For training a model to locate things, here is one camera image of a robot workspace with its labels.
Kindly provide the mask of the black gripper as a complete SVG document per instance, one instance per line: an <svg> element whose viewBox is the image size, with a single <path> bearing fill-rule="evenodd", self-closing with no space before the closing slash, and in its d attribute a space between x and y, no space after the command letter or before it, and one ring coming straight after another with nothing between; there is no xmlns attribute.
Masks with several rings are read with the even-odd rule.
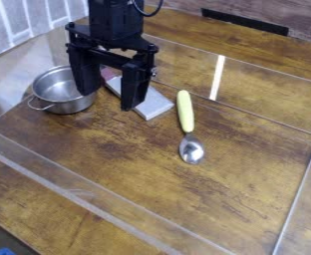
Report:
<svg viewBox="0 0 311 255"><path fill-rule="evenodd" d="M157 46L141 35L104 40L91 34L91 26L69 23L66 52L77 90L88 96L103 85L100 65L121 67L121 110L132 110L147 97L155 73Z"/></svg>

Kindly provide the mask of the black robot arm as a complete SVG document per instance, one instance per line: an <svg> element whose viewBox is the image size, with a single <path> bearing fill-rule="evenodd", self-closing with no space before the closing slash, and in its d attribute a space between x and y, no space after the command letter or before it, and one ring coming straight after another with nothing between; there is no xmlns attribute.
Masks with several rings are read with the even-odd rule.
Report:
<svg viewBox="0 0 311 255"><path fill-rule="evenodd" d="M83 96L104 83L100 67L123 73L121 110L144 100L155 75L157 46L143 38L144 0L88 0L89 24L69 22L66 53L77 90Z"/></svg>

